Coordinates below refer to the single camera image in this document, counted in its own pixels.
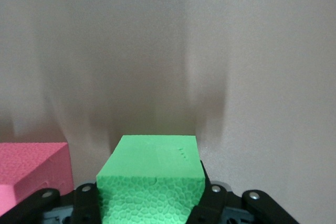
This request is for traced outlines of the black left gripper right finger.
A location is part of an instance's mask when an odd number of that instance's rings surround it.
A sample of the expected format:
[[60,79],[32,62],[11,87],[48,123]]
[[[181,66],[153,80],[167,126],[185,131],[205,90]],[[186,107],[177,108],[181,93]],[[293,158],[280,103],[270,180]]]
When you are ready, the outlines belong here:
[[227,183],[211,182],[202,161],[201,165],[205,175],[205,189],[199,203],[191,210],[186,224],[227,223],[224,210],[228,194],[232,192],[232,189]]

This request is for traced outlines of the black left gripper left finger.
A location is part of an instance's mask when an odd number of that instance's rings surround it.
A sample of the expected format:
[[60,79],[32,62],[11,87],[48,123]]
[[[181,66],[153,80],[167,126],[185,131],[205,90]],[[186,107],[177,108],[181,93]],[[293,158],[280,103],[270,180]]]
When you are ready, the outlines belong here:
[[73,211],[70,223],[101,224],[101,213],[96,182],[84,183],[73,191]]

